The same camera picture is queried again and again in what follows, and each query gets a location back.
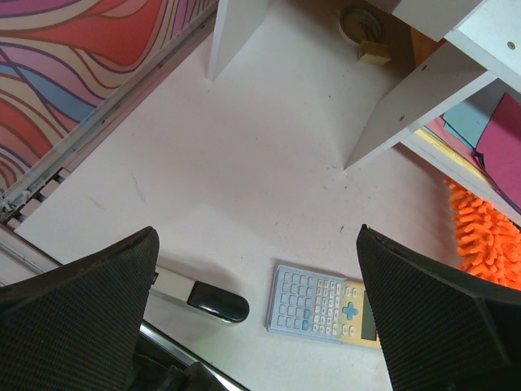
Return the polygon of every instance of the calculator button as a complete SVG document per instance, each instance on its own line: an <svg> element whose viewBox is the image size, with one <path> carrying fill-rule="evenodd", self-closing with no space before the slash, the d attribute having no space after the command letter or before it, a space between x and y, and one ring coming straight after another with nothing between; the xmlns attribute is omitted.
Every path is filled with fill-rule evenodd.
<svg viewBox="0 0 521 391"><path fill-rule="evenodd" d="M350 301L347 307L342 309L342 312L347 316L348 320L352 320L353 317L358 315L358 310L355 305Z"/></svg>

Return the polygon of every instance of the wooden surface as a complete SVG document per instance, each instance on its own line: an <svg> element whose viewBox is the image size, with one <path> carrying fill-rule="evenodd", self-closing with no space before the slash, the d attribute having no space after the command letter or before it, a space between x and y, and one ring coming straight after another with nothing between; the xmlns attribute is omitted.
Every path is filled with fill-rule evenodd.
<svg viewBox="0 0 521 391"><path fill-rule="evenodd" d="M436 42L431 40L427 35L420 33L417 29L410 29L411 41L413 43L414 63L419 66L423 61L431 57L431 55L440 49L446 42L444 39Z"/></svg>

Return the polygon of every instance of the wavy patterned fabric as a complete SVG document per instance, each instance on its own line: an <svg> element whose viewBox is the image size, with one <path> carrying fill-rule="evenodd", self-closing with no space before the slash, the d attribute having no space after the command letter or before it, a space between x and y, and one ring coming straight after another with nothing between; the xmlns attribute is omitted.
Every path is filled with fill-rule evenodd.
<svg viewBox="0 0 521 391"><path fill-rule="evenodd" d="M0 193L216 1L0 1Z"/></svg>

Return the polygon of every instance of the shelf board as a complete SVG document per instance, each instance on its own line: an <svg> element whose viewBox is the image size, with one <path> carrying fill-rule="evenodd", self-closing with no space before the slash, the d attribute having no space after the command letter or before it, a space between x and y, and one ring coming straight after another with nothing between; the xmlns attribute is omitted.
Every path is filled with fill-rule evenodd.
<svg viewBox="0 0 521 391"><path fill-rule="evenodd" d="M491 183L478 169L469 169L469 165L455 159L453 154L438 147L436 143L424 137L422 132L424 130L417 130L401 143L479 198L491 202L512 222L521 225L521 215L497 194Z"/></svg>
<svg viewBox="0 0 521 391"><path fill-rule="evenodd" d="M445 38L515 90L521 90L521 7L488 0ZM509 43L517 47L510 49Z"/></svg>

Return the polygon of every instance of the orange microfiber duster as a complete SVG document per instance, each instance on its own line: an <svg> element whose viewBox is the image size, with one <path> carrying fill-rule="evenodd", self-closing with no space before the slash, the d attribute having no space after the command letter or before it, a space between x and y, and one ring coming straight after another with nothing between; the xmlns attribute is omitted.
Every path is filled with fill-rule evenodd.
<svg viewBox="0 0 521 391"><path fill-rule="evenodd" d="M460 269L506 287L521 290L521 233L489 203L447 180Z"/></svg>

